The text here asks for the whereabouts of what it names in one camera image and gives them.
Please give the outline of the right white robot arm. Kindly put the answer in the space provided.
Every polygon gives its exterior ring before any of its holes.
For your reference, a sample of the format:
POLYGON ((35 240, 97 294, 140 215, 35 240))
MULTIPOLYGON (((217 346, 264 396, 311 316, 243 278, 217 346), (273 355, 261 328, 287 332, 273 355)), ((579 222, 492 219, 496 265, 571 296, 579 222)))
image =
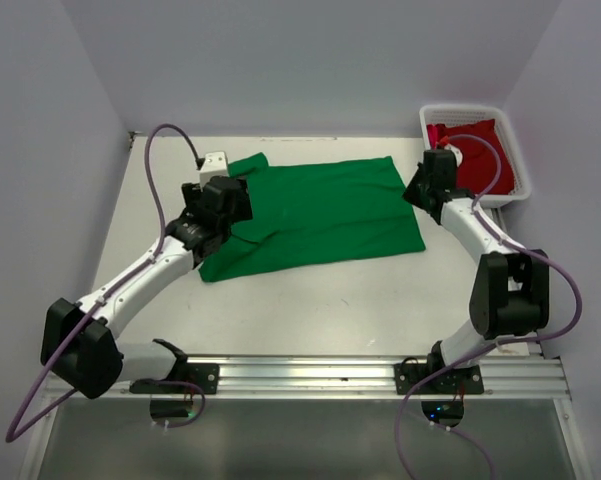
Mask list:
POLYGON ((484 356, 499 340, 526 337, 549 320, 549 267, 524 253, 485 215, 476 196, 457 185, 457 161, 444 149, 426 150, 403 194, 451 233, 475 261, 469 319, 450 337, 434 344, 420 374, 431 389, 448 392, 461 370, 484 356))

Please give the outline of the green t shirt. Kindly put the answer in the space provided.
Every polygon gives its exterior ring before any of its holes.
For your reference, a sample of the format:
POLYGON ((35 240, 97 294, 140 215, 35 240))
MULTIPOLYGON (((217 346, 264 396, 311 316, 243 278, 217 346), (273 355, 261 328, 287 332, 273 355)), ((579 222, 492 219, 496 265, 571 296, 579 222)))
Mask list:
POLYGON ((390 156, 272 166, 258 153, 229 173, 246 179, 253 217, 202 263, 205 283, 426 249, 390 156))

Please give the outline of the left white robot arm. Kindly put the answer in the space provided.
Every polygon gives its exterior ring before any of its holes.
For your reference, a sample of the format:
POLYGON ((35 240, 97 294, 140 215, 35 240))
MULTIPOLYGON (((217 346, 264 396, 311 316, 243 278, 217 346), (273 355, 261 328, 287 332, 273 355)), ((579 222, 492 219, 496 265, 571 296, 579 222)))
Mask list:
POLYGON ((46 314, 41 362, 77 392, 96 399, 118 382, 155 383, 165 392, 189 388, 186 354, 170 342, 123 344, 119 338, 159 293, 199 267, 252 219, 247 182, 214 176, 182 186, 185 207, 163 227, 143 257, 76 302, 64 298, 46 314))

